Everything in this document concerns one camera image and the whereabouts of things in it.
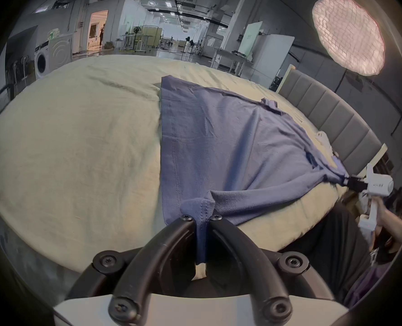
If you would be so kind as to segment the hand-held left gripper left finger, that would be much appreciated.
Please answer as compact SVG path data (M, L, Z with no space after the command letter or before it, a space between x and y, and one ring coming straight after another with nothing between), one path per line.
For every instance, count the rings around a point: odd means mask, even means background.
M183 215L145 246L96 254L66 300L111 294L107 314L117 324L141 324L151 294L182 297L196 274L196 223Z

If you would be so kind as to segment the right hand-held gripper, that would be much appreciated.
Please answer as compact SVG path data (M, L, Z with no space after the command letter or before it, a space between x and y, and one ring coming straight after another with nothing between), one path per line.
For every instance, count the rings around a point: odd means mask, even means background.
M387 197L394 188L391 176L375 173L372 164L367 164L364 177L345 175L341 182L342 187L358 193L361 204L358 227L361 232L375 231L377 224L377 203L374 197Z

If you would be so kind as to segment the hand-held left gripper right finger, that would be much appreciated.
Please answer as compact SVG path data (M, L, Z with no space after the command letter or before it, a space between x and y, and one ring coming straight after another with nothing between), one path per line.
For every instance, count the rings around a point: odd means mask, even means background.
M290 293L310 300L335 302L327 283L306 255L260 249L236 225L221 215L209 218L206 238L207 269L219 269L219 251L231 261L231 292L247 291L256 323L287 323L293 314Z

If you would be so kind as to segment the person's right hand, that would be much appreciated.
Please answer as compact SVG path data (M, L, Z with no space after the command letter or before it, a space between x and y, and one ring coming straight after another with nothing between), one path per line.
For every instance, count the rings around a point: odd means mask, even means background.
M360 197L363 212L370 214L371 206L374 205L376 207L376 223L377 225L383 225L383 219L389 211L384 205L382 197L369 195L367 193L363 193Z

